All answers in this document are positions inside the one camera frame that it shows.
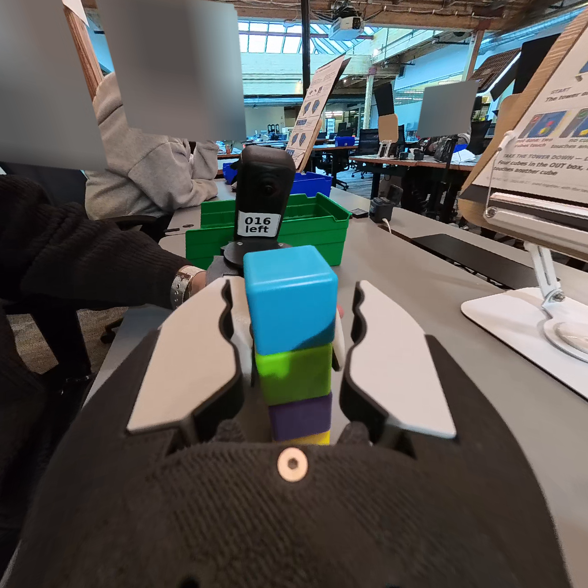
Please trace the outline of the person's left forearm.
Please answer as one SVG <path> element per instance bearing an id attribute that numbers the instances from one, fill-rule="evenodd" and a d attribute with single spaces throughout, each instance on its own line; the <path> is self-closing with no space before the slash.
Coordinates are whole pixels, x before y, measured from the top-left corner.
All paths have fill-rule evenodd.
<path id="1" fill-rule="evenodd" d="M 1 302 L 48 296 L 171 309 L 185 265 L 142 232 L 89 220 L 74 204 L 52 206 L 37 183 L 1 175 Z"/>

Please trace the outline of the lime green cube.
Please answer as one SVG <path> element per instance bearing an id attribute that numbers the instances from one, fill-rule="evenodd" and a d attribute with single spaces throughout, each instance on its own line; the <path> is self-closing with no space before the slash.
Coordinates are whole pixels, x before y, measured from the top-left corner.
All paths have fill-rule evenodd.
<path id="1" fill-rule="evenodd" d="M 304 401 L 331 393 L 331 343 L 272 355 L 254 352 L 263 398 L 268 406 Z"/>

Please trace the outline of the yellow cube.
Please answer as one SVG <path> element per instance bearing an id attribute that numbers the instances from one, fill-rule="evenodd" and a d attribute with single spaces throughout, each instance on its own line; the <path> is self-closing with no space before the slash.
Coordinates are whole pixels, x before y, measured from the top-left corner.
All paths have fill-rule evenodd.
<path id="1" fill-rule="evenodd" d="M 303 437 L 284 440 L 279 442 L 281 444 L 294 445 L 329 445 L 330 444 L 330 430 L 321 433 L 314 433 Z"/>

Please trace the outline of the silver wristwatch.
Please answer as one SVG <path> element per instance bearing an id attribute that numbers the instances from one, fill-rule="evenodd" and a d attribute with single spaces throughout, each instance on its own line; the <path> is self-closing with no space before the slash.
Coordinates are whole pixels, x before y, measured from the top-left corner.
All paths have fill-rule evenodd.
<path id="1" fill-rule="evenodd" d="M 178 269 L 171 285 L 171 309 L 174 311 L 202 290 L 206 286 L 206 279 L 206 270 L 196 266 L 185 265 Z"/>

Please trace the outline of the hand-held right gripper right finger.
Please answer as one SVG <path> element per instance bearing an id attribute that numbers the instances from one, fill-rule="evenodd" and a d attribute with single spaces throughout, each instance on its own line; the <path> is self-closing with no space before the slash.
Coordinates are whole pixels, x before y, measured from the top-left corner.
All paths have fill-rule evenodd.
<path id="1" fill-rule="evenodd" d="M 395 445 L 408 433 L 458 441 L 423 328 L 367 280 L 355 285 L 352 313 L 352 345 L 339 393 L 342 414 L 365 427 L 372 446 Z"/>

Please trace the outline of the wooden table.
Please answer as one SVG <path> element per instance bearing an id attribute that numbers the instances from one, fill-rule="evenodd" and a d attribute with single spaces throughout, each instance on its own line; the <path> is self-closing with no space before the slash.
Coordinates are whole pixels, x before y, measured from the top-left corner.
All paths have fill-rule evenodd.
<path id="1" fill-rule="evenodd" d="M 447 168 L 432 156 L 400 160 L 373 155 L 353 156 L 351 160 L 364 164 L 373 173 L 372 196 L 378 194 L 381 176 L 399 179 L 403 189 L 401 208 L 445 224 L 454 222 L 458 195 L 474 168 L 474 162 L 450 164 Z"/>

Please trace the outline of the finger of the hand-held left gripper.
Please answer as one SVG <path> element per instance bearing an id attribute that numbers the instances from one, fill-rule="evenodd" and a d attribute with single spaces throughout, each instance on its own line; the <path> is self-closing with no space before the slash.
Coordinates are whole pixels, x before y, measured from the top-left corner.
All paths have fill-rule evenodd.
<path id="1" fill-rule="evenodd" d="M 332 342 L 332 369 L 336 372 L 342 371 L 346 362 L 345 337 L 340 315 L 335 315 L 334 339 Z"/>
<path id="2" fill-rule="evenodd" d="M 239 353 L 239 363 L 244 382 L 254 384 L 254 342 L 251 335 L 251 316 L 245 287 L 231 287 L 231 317 L 233 335 L 231 341 Z"/>

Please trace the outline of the blue cube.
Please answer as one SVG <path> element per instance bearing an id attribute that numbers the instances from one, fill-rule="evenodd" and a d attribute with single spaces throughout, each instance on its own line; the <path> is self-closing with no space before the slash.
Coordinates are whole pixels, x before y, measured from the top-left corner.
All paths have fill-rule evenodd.
<path id="1" fill-rule="evenodd" d="M 254 345 L 260 355 L 332 343 L 338 278 L 317 248 L 249 252 L 243 270 Z"/>

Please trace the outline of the green plastic bin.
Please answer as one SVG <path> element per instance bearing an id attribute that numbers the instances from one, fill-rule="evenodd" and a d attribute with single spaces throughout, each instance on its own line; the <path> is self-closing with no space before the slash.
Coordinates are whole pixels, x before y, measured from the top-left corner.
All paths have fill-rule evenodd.
<path id="1" fill-rule="evenodd" d="M 235 201 L 204 202 L 201 226 L 185 234 L 185 257 L 207 269 L 233 237 Z M 290 195 L 278 239 L 290 246 L 312 245 L 330 266 L 342 261 L 349 219 L 352 214 L 323 194 Z"/>

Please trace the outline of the person's black clothing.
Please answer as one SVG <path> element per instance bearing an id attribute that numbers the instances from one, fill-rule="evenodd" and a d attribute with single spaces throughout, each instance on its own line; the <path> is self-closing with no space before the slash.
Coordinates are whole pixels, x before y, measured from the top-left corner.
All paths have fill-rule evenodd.
<path id="1" fill-rule="evenodd" d="M 1 573 L 21 536 L 49 460 L 90 383 L 91 371 L 55 367 L 40 375 L 20 356 L 1 309 Z"/>

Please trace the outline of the purple cube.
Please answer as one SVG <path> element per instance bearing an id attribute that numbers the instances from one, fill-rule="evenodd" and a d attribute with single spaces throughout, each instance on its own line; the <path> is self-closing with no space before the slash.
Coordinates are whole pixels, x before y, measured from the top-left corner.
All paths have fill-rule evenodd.
<path id="1" fill-rule="evenodd" d="M 333 394 L 268 407 L 275 442 L 320 436 L 330 432 Z"/>

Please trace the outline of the white ceiling projector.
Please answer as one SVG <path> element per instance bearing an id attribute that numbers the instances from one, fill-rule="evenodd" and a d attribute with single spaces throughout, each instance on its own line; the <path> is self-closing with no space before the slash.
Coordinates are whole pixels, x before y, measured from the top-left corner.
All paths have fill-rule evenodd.
<path id="1" fill-rule="evenodd" d="M 328 39 L 333 41 L 351 41 L 364 34 L 364 19 L 352 15 L 336 18 L 330 25 Z"/>

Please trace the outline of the black pillar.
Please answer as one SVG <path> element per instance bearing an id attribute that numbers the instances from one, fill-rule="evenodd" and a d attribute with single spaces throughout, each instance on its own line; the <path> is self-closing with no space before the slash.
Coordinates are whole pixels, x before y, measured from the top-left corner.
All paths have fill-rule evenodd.
<path id="1" fill-rule="evenodd" d="M 311 84 L 311 2 L 300 1 L 300 14 L 302 26 L 302 86 L 303 97 L 307 95 Z"/>

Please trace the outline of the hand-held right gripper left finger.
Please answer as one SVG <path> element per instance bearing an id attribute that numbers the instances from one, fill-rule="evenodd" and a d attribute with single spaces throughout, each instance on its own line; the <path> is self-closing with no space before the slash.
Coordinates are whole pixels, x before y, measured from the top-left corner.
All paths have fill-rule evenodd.
<path id="1" fill-rule="evenodd" d="M 188 445 L 211 440 L 243 406 L 243 373 L 233 304 L 242 277 L 220 277 L 163 322 L 126 426 L 132 435 L 179 430 Z"/>

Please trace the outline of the black electronic device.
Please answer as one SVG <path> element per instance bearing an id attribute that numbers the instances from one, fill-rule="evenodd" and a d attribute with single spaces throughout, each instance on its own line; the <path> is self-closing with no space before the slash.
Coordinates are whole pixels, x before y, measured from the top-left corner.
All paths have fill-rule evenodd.
<path id="1" fill-rule="evenodd" d="M 377 196 L 370 201 L 369 218 L 374 223 L 389 223 L 395 203 L 389 198 Z"/>

